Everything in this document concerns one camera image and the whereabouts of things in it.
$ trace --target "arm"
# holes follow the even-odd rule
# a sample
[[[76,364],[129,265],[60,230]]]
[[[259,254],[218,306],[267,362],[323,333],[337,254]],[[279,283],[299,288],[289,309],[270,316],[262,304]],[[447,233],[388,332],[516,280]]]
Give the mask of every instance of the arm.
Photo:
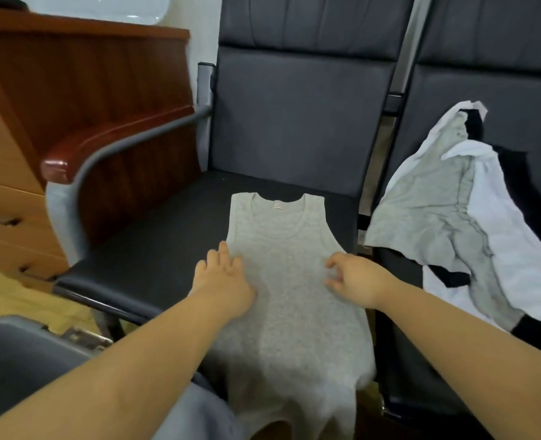
[[[541,438],[541,351],[368,259],[336,253],[334,266],[326,284],[391,318],[495,438]]]
[[[228,246],[195,268],[191,295],[0,417],[0,438],[150,439],[219,331],[254,299]]]

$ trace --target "chair backrest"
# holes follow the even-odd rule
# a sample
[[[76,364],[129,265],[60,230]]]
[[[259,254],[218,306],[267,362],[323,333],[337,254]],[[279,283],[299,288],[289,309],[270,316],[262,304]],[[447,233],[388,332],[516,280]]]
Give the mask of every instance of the chair backrest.
[[[360,196],[413,0],[223,0],[209,166]]]
[[[433,0],[374,206],[450,107],[489,109],[484,141],[527,152],[541,193],[541,0]]]

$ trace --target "gray t-shirt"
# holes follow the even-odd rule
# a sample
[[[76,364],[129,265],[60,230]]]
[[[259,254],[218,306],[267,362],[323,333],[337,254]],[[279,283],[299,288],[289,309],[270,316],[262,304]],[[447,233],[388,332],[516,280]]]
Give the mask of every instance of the gray t-shirt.
[[[324,198],[274,202],[232,197],[228,245],[244,257],[258,292],[243,318],[223,329],[205,362],[222,379],[249,438],[277,420],[293,438],[351,439],[355,391],[375,374],[364,309],[323,284],[326,259],[343,251],[327,226]]]

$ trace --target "wooden furniture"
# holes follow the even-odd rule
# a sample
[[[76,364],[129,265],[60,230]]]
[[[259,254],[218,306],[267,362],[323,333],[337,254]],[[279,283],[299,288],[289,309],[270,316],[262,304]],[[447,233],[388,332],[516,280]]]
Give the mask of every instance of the wooden furniture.
[[[192,108],[188,39],[183,29],[0,9],[3,273],[27,287],[50,291],[68,266],[47,218],[41,160],[65,141],[61,147],[76,161],[77,151],[85,150],[81,142],[73,144],[72,136],[81,136],[83,142],[90,137],[82,130],[95,130],[91,137],[97,138],[130,117]],[[195,179],[199,169],[194,145],[195,130],[188,126],[102,161],[86,179],[80,197],[92,243],[105,240]]]

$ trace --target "floor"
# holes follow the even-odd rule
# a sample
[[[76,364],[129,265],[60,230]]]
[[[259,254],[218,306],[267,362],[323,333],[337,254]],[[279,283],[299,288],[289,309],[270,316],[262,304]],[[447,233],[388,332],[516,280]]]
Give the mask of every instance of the floor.
[[[0,273],[0,316],[13,314],[44,323],[57,334],[74,326],[99,333],[89,308],[24,288],[18,281]]]

